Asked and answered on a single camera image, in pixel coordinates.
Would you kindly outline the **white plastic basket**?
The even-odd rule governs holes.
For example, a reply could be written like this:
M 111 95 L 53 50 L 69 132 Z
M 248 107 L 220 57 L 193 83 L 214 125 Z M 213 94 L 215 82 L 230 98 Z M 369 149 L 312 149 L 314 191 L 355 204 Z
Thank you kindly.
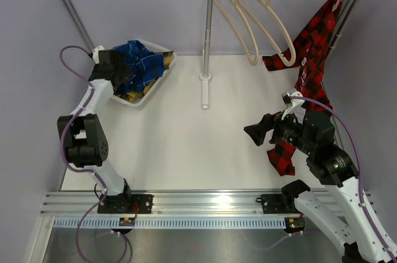
M 169 49 L 169 48 L 166 48 L 166 47 L 163 47 L 163 46 L 161 46 L 161 45 L 158 45 L 158 44 L 149 42 L 149 41 L 147 41 L 147 40 L 142 40 L 142 39 L 136 39 L 136 40 L 139 40 L 142 44 L 144 44 L 144 45 L 147 47 L 148 50 L 150 50 L 150 51 L 152 51 L 152 52 L 173 51 L 173 50 L 171 50 L 171 49 Z M 159 79 L 156 81 L 156 83 L 154 84 L 154 86 L 150 89 L 150 91 L 147 93 L 147 95 L 144 96 L 144 98 L 142 98 L 142 99 L 140 99 L 140 100 L 136 100 L 134 103 L 129 103 L 129 102 L 127 102 L 127 101 L 125 101 L 125 100 L 123 100 L 123 99 L 117 97 L 117 96 L 114 94 L 114 95 L 111 97 L 111 99 L 114 100 L 114 101 L 116 101 L 116 102 L 118 102 L 118 103 L 120 103 L 120 104 L 126 105 L 126 106 L 128 106 L 128 107 L 139 107 L 139 106 L 143 105 L 147 100 L 149 100 L 149 97 L 150 97 L 151 95 L 153 95 L 153 93 L 155 92 L 155 90 L 156 90 L 156 89 L 159 87 L 159 85 L 165 80 L 165 78 L 166 78 L 168 75 L 170 75 L 171 69 L 172 69 L 172 67 L 175 65 L 176 60 L 177 60 L 177 54 L 176 54 L 175 51 L 173 51 L 173 52 L 174 52 L 174 53 L 173 53 L 174 59 L 172 60 L 169 69 L 164 73 L 163 77 L 159 78 Z

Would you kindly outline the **blue plaid shirt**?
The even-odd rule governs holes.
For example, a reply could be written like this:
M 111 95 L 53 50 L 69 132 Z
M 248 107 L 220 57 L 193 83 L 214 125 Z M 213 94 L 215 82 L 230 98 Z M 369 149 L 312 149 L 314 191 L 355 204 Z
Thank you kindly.
M 132 73 L 116 90 L 116 94 L 143 92 L 151 81 L 163 76 L 165 67 L 163 57 L 147 49 L 139 40 L 113 47 L 112 50 L 123 56 L 123 61 Z

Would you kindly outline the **yellow plaid shirt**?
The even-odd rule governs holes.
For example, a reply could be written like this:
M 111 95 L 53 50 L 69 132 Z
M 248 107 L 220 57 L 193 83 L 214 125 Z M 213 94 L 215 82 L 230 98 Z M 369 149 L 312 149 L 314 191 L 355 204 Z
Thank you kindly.
M 173 51 L 149 52 L 139 56 L 130 64 L 134 72 L 133 76 L 117 89 L 115 95 L 129 103 L 144 98 L 156 81 L 169 69 L 174 59 L 173 53 Z

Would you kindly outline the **beige hanger with blue shirt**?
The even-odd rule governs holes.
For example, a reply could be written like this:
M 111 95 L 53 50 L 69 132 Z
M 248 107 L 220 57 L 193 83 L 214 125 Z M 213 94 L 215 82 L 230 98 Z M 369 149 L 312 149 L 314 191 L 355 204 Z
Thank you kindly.
M 283 38 L 287 44 L 287 48 L 289 49 L 290 56 L 286 56 L 286 54 L 283 52 L 283 50 L 278 46 L 277 42 L 274 40 L 270 32 L 266 29 L 264 25 L 264 20 L 259 19 L 258 16 L 256 16 L 248 7 L 245 6 L 243 3 L 243 0 L 236 0 L 236 5 L 240 7 L 244 15 L 247 15 L 262 31 L 262 33 L 267 37 L 269 43 L 271 44 L 272 48 L 274 49 L 274 52 L 277 54 L 277 56 L 280 58 L 281 62 L 286 66 L 286 67 L 292 67 L 292 65 L 295 63 L 297 54 L 295 51 L 295 48 L 293 46 L 293 41 L 284 26 L 282 20 L 280 17 L 275 13 L 271 6 L 272 0 L 254 0 L 257 2 L 261 8 L 263 8 L 264 12 L 266 12 L 265 17 L 267 19 L 272 19 L 276 25 L 276 27 L 279 29 L 281 34 L 283 35 Z

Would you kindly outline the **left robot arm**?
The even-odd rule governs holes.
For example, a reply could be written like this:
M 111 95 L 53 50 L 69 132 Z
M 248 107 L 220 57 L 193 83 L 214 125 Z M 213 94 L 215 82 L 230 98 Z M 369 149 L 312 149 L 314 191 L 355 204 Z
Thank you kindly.
M 137 213 L 128 182 L 108 160 L 109 144 L 100 123 L 100 114 L 114 94 L 114 89 L 130 74 L 116 50 L 95 47 L 88 54 L 94 61 L 90 78 L 84 78 L 87 91 L 79 105 L 57 120 L 61 157 L 66 167 L 89 174 L 100 189 L 100 213 Z

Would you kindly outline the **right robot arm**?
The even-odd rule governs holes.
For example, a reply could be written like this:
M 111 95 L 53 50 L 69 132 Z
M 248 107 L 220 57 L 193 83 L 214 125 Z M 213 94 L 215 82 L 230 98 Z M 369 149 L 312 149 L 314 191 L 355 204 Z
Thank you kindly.
M 282 187 L 280 203 L 286 211 L 309 218 L 337 248 L 343 262 L 396 262 L 396 243 L 359 187 L 355 164 L 335 144 L 335 128 L 326 114 L 308 112 L 301 123 L 292 114 L 265 114 L 244 131 L 257 146 L 272 131 L 271 143 L 290 143 L 307 156 L 310 172 L 332 195 L 344 219 L 323 205 L 301 180 Z

